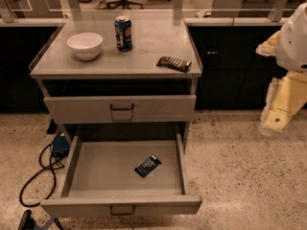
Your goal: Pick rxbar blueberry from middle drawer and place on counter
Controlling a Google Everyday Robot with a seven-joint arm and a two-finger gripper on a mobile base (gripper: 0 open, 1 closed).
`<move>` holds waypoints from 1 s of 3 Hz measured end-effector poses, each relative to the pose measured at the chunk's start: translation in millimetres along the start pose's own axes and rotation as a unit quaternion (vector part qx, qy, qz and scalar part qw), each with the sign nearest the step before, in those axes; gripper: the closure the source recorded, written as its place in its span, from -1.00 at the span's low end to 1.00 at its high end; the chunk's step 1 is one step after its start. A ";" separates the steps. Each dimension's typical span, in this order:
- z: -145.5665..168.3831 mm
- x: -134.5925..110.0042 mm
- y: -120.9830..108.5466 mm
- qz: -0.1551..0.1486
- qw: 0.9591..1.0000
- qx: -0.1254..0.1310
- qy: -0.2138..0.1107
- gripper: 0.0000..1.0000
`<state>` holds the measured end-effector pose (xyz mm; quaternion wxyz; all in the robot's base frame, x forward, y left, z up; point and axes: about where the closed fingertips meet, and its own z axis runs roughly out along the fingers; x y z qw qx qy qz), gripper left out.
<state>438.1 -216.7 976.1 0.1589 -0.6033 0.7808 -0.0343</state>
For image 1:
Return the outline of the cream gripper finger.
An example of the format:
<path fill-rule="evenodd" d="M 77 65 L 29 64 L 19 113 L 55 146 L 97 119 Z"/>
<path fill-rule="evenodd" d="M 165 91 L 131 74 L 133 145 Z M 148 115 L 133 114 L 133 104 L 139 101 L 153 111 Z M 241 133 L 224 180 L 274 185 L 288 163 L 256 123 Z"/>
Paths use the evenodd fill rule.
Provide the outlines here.
<path fill-rule="evenodd" d="M 265 42 L 259 44 L 255 52 L 264 57 L 275 57 L 278 36 L 279 31 L 272 34 Z"/>
<path fill-rule="evenodd" d="M 273 136 L 282 132 L 292 120 L 292 112 L 280 108 L 264 108 L 260 117 L 259 131 L 262 135 Z"/>

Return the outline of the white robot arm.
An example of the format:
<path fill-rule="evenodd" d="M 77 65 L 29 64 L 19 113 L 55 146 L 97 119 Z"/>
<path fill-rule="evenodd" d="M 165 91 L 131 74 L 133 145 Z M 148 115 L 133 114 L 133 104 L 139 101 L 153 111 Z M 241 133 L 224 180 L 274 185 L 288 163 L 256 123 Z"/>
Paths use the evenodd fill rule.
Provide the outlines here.
<path fill-rule="evenodd" d="M 264 57 L 275 57 L 287 70 L 269 84 L 259 131 L 266 136 L 281 132 L 307 104 L 307 3 L 298 6 L 282 28 L 256 48 Z"/>

